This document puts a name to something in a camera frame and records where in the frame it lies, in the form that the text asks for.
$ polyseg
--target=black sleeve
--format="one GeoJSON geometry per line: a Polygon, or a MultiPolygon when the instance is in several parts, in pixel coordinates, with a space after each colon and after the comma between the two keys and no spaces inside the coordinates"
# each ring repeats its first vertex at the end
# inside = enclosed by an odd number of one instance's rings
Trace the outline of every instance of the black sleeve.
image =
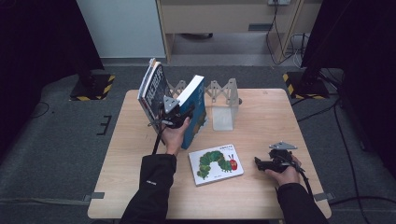
{"type": "Polygon", "coordinates": [[[297,183],[280,186],[277,200],[288,224],[329,223],[305,188],[297,183]]]}
{"type": "Polygon", "coordinates": [[[173,184],[177,159],[158,154],[143,157],[139,190],[129,202],[120,223],[164,223],[169,189],[173,184]]]}

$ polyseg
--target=wall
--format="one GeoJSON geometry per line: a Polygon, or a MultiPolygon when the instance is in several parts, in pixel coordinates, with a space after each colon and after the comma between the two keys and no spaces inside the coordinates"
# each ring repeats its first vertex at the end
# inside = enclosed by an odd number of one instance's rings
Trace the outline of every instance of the wall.
{"type": "Polygon", "coordinates": [[[156,0],[77,0],[101,58],[165,58],[156,0]]]}

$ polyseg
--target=book cover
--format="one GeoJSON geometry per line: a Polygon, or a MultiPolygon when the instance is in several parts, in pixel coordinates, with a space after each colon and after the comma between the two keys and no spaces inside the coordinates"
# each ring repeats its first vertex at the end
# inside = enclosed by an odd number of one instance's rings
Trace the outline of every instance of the book cover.
{"type": "Polygon", "coordinates": [[[163,66],[155,59],[151,59],[139,88],[137,100],[142,105],[149,123],[156,133],[159,132],[161,124],[156,123],[155,120],[159,118],[160,106],[165,95],[171,96],[171,92],[163,72],[163,66]]]}
{"type": "Polygon", "coordinates": [[[191,106],[194,106],[190,125],[184,133],[182,148],[187,149],[206,122],[205,109],[205,83],[204,77],[194,76],[192,81],[187,85],[186,89],[177,97],[180,101],[180,113],[184,114],[191,106]]]}
{"type": "Polygon", "coordinates": [[[233,145],[191,152],[189,158],[196,186],[244,173],[233,145]]]}

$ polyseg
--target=human hand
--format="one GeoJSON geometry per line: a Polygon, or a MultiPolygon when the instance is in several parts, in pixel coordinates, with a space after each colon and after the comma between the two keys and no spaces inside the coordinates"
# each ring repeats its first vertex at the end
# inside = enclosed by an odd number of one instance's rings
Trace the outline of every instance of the human hand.
{"type": "MultiPolygon", "coordinates": [[[[299,166],[301,166],[301,162],[297,160],[295,156],[291,155],[291,157],[299,166]]],[[[266,169],[264,172],[274,178],[279,186],[289,183],[300,183],[300,175],[292,166],[286,168],[286,170],[281,174],[269,169],[266,169]]]]}
{"type": "Polygon", "coordinates": [[[186,117],[183,125],[178,129],[164,128],[162,138],[166,145],[166,154],[177,156],[183,143],[184,132],[190,125],[190,118],[186,117]]]}

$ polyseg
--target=white book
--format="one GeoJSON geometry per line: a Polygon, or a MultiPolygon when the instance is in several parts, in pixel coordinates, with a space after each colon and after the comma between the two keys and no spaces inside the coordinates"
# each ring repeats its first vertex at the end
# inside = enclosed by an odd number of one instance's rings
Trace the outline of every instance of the white book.
{"type": "Polygon", "coordinates": [[[233,145],[190,152],[189,158],[196,186],[244,173],[233,145]]]}

